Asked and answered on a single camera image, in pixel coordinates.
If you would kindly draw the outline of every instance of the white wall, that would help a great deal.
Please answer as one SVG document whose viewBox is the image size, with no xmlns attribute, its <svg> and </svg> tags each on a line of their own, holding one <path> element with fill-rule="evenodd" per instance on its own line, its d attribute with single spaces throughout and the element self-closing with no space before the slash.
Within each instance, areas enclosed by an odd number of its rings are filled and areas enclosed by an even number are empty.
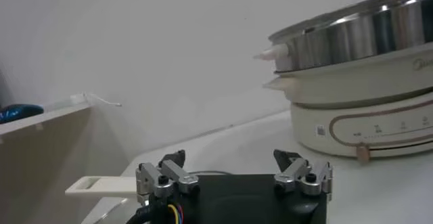
<svg viewBox="0 0 433 224">
<path fill-rule="evenodd" d="M 68 168 L 115 175 L 145 150 L 286 108 L 281 93 L 260 88 L 273 65 L 251 56 L 273 31 L 357 1 L 0 0 L 1 102 L 44 104 L 88 91 L 123 103 L 98 105 L 91 128 L 65 152 Z M 59 173 L 41 197 L 46 208 L 69 203 L 80 219 L 86 208 L 53 197 L 70 180 Z"/>
</svg>

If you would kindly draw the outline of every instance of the white table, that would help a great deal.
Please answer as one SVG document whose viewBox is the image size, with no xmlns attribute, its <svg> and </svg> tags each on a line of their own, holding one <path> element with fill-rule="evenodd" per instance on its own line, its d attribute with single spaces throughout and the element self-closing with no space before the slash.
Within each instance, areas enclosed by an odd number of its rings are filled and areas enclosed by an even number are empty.
<svg viewBox="0 0 433 224">
<path fill-rule="evenodd" d="M 180 149 L 186 150 L 187 171 L 276 173 L 274 149 L 298 152 L 313 162 L 328 160 L 334 166 L 330 223 L 433 223 L 433 152 L 383 158 L 361 166 L 355 159 L 316 153 L 296 143 L 290 113 L 284 112 L 144 153 L 122 175 L 134 176 L 140 162 L 156 164 L 163 155 Z M 93 223 L 120 201 L 102 199 L 83 223 Z"/>
</svg>

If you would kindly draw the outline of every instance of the colored wire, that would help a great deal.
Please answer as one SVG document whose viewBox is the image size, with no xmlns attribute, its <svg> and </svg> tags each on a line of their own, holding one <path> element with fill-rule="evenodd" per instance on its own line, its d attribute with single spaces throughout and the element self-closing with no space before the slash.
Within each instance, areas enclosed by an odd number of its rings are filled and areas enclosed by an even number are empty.
<svg viewBox="0 0 433 224">
<path fill-rule="evenodd" d="M 181 224 L 183 224 L 183 209 L 182 206 L 180 204 L 176 204 L 177 206 L 177 210 L 179 211 L 179 213 L 181 213 Z"/>
<path fill-rule="evenodd" d="M 175 214 L 175 223 L 176 224 L 180 224 L 180 222 L 179 222 L 179 213 L 177 212 L 177 209 L 176 209 L 175 205 L 169 204 L 168 207 L 171 208 L 171 210 L 173 210 L 173 212 Z"/>
<path fill-rule="evenodd" d="M 225 172 L 225 171 L 193 171 L 193 172 L 188 172 L 191 175 L 196 175 L 196 174 L 221 174 L 221 175 L 232 175 L 231 173 Z"/>
</svg>

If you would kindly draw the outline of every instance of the white shelf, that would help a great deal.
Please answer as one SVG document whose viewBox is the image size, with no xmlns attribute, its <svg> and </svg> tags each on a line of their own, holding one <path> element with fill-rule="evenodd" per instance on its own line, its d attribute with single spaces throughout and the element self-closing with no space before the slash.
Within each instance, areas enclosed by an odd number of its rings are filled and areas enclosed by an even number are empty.
<svg viewBox="0 0 433 224">
<path fill-rule="evenodd" d="M 89 103 L 81 102 L 79 104 L 72 104 L 70 100 L 67 102 L 59 102 L 50 106 L 44 107 L 44 113 L 28 118 L 23 118 L 13 122 L 0 125 L 0 136 L 6 133 L 11 133 L 30 126 L 37 126 L 45 121 L 59 118 L 61 116 L 69 115 L 74 112 L 90 108 Z"/>
</svg>

